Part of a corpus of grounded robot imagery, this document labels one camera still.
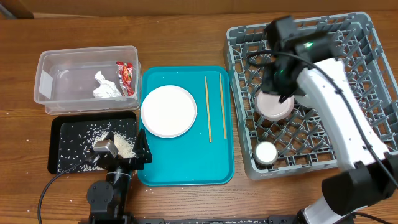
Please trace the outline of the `white rice pile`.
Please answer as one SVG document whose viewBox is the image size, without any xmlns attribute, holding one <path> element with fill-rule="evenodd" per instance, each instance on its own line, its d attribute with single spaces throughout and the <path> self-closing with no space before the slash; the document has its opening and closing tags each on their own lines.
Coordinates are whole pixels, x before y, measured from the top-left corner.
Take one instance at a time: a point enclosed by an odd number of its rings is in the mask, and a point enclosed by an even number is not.
<svg viewBox="0 0 398 224">
<path fill-rule="evenodd" d="M 60 173 L 90 156 L 90 149 L 106 135 L 114 133 L 114 144 L 123 158 L 134 157 L 136 141 L 135 119 L 109 119 L 65 123 L 61 126 L 58 150 L 57 172 Z"/>
</svg>

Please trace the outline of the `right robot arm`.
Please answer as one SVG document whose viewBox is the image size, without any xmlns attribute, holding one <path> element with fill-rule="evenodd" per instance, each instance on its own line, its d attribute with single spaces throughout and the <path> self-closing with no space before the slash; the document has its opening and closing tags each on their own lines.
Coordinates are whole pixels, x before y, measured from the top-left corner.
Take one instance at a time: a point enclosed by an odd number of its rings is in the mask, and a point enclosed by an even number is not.
<svg viewBox="0 0 398 224">
<path fill-rule="evenodd" d="M 314 108 L 330 139 L 340 173 L 322 182 L 322 196 L 302 213 L 303 223 L 336 223 L 363 207 L 392 196 L 397 189 L 397 157 L 369 125 L 325 32 L 303 34 L 290 16 L 264 29 L 274 62 L 266 67 L 262 90 L 304 98 Z"/>
</svg>

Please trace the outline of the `small white cup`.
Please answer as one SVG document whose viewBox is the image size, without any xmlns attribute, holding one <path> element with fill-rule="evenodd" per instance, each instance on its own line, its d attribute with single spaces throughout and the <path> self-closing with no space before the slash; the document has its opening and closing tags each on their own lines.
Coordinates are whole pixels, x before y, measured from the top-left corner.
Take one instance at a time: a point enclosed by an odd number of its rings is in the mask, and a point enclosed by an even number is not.
<svg viewBox="0 0 398 224">
<path fill-rule="evenodd" d="M 264 166 L 272 165 L 278 158 L 278 150 L 273 143 L 263 141 L 254 150 L 254 159 Z"/>
</svg>

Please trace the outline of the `grey bowl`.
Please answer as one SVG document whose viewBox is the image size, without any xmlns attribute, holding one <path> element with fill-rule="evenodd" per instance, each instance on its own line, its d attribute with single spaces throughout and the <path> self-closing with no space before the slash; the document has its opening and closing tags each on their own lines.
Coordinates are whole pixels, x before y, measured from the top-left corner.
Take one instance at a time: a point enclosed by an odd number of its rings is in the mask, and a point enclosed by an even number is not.
<svg viewBox="0 0 398 224">
<path fill-rule="evenodd" d="M 315 109 L 315 103 L 314 99 L 310 97 L 309 95 L 294 95 L 295 101 L 297 101 L 298 104 L 306 107 L 306 108 L 311 108 Z"/>
</svg>

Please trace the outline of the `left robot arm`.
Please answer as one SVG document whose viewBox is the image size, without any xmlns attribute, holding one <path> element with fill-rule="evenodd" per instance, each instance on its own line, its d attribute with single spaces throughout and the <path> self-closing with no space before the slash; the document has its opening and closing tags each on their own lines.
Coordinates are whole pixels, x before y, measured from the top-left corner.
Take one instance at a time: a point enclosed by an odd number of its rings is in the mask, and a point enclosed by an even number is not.
<svg viewBox="0 0 398 224">
<path fill-rule="evenodd" d="M 120 156 L 113 140 L 114 134 L 110 132 L 90 149 L 89 164 L 107 170 L 107 174 L 105 180 L 95 182 L 87 191 L 89 223 L 137 223 L 134 215 L 125 211 L 125 207 L 132 173 L 143 170 L 145 164 L 152 162 L 146 132 L 143 129 L 139 131 L 132 149 L 136 155 L 131 158 Z"/>
</svg>

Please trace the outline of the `white napkin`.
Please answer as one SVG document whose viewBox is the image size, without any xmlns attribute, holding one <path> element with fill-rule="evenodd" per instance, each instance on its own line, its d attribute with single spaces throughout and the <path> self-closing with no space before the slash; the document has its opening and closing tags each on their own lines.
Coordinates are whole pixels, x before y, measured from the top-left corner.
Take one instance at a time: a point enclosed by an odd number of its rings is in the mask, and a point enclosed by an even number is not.
<svg viewBox="0 0 398 224">
<path fill-rule="evenodd" d="M 98 71 L 95 74 L 95 80 L 99 83 L 99 87 L 93 90 L 93 96 L 95 98 L 122 97 L 122 94 L 117 89 L 116 84 L 105 79 L 101 71 Z"/>
</svg>

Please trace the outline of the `wooden chopstick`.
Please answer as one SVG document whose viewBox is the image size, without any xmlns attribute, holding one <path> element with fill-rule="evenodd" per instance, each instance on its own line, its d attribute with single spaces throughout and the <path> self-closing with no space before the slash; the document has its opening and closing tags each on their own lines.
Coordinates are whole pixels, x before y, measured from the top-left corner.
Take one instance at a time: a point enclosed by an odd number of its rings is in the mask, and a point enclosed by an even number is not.
<svg viewBox="0 0 398 224">
<path fill-rule="evenodd" d="M 225 112 L 224 112 L 223 82 L 222 82 L 221 73 L 219 73 L 219 83 L 220 83 L 221 115 L 222 115 L 222 121 L 223 121 L 223 137 L 224 137 L 224 139 L 227 139 L 226 118 L 225 118 Z"/>
<path fill-rule="evenodd" d="M 208 82 L 207 77 L 205 76 L 205 95 L 206 95 L 206 112 L 207 112 L 207 120 L 208 120 L 208 135 L 209 142 L 212 142 L 212 130 L 211 130 L 211 116 L 210 116 L 210 101 L 208 94 Z"/>
</svg>

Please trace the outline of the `red foil snack wrapper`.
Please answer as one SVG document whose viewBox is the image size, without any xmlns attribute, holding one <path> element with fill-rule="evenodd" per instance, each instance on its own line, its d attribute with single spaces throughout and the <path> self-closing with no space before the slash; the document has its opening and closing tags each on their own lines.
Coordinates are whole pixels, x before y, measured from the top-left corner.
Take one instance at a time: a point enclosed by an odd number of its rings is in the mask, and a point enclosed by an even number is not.
<svg viewBox="0 0 398 224">
<path fill-rule="evenodd" d="M 117 61 L 116 65 L 118 68 L 117 74 L 119 78 L 119 85 L 122 89 L 123 95 L 132 96 L 133 94 L 135 94 L 135 91 L 131 86 L 131 82 L 133 79 L 132 64 Z"/>
</svg>

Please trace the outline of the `large white plate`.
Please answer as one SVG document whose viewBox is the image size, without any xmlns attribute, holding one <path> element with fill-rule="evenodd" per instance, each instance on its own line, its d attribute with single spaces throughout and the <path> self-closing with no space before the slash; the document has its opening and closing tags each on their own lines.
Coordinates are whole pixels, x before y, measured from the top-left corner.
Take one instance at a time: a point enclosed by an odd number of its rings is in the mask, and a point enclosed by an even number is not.
<svg viewBox="0 0 398 224">
<path fill-rule="evenodd" d="M 186 133 L 194 124 L 197 104 L 184 88 L 165 85 L 152 90 L 141 106 L 141 121 L 151 134 L 160 138 L 175 138 Z"/>
</svg>

